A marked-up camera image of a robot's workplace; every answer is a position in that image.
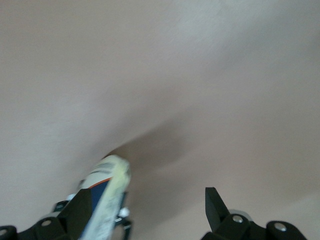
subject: red stripe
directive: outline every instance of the red stripe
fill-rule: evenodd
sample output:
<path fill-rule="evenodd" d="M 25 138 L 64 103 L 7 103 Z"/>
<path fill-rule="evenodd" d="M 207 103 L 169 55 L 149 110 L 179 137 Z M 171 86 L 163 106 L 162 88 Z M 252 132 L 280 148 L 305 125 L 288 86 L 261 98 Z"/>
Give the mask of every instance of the red stripe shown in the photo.
<path fill-rule="evenodd" d="M 105 180 L 102 180 L 102 181 L 100 181 L 100 182 L 97 182 L 96 184 L 93 184 L 93 185 L 90 186 L 89 188 L 91 189 L 91 188 L 93 188 L 93 187 L 95 187 L 95 186 L 97 186 L 97 185 L 99 185 L 99 184 L 108 182 L 110 179 L 111 179 L 111 177 L 109 177 L 109 178 L 107 178 L 107 179 L 105 179 Z"/>

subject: white surface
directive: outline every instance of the white surface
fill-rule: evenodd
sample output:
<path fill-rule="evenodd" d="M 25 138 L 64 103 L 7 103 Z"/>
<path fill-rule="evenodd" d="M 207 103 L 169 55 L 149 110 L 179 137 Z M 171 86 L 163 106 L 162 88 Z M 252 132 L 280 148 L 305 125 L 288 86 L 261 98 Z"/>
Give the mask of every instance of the white surface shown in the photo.
<path fill-rule="evenodd" d="M 204 188 L 320 239 L 320 1 L 0 1 L 0 225 L 109 151 L 134 240 L 197 240 Z"/>

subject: white plastic piece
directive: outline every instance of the white plastic piece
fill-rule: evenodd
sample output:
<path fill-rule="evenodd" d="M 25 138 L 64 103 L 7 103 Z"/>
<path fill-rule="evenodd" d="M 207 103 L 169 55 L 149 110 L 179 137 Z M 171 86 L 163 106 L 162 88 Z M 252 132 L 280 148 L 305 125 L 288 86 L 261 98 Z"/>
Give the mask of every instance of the white plastic piece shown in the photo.
<path fill-rule="evenodd" d="M 75 193 L 70 194 L 69 196 L 66 197 L 66 200 L 71 201 L 75 197 L 75 195 L 76 195 Z"/>
<path fill-rule="evenodd" d="M 119 217 L 126 218 L 130 215 L 130 210 L 127 207 L 123 207 L 120 209 Z"/>

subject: beige surface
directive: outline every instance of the beige surface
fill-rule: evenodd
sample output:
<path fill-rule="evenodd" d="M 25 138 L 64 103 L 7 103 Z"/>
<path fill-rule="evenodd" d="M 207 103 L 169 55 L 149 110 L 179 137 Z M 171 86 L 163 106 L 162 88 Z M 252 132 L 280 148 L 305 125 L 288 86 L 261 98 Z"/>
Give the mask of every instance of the beige surface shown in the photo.
<path fill-rule="evenodd" d="M 0 225 L 111 150 L 133 240 L 198 240 L 204 189 L 320 239 L 320 1 L 0 1 Z"/>

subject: silver screw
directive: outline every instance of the silver screw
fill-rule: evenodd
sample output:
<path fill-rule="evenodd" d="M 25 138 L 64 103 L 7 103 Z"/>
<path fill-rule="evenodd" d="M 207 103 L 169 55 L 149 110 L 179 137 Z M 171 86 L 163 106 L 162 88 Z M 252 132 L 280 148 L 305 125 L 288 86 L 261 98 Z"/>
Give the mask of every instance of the silver screw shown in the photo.
<path fill-rule="evenodd" d="M 7 229 L 1 229 L 0 230 L 0 236 L 5 235 L 8 232 Z"/>
<path fill-rule="evenodd" d="M 238 216 L 238 215 L 234 215 L 233 217 L 232 217 L 232 219 L 233 219 L 233 221 L 235 221 L 236 223 L 239 223 L 239 224 L 241 224 L 241 223 L 243 223 L 243 219 L 242 219 L 242 217 L 240 217 L 240 216 Z"/>
<path fill-rule="evenodd" d="M 45 220 L 45 221 L 43 221 L 42 223 L 41 223 L 41 226 L 42 227 L 45 227 L 45 226 L 48 226 L 48 225 L 50 225 L 51 224 L 51 220 Z"/>
<path fill-rule="evenodd" d="M 276 222 L 276 223 L 274 224 L 274 227 L 275 227 L 276 229 L 278 229 L 279 231 L 281 231 L 281 232 L 287 231 L 286 226 L 283 225 L 283 224 L 280 223 L 280 222 Z"/>

